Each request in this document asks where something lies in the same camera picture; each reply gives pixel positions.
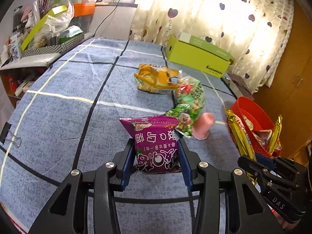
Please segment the right hand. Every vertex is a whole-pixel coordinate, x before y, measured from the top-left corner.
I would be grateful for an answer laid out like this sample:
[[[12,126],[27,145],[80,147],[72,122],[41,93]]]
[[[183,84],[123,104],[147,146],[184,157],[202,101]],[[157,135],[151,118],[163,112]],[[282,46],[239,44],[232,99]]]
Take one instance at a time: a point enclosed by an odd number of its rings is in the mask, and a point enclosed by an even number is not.
[[[280,226],[282,227],[283,230],[289,231],[289,230],[293,229],[293,224],[290,224],[289,222],[285,221],[285,219],[280,214],[278,214],[276,212],[276,210],[271,208],[271,212],[276,217],[278,223],[280,224]]]

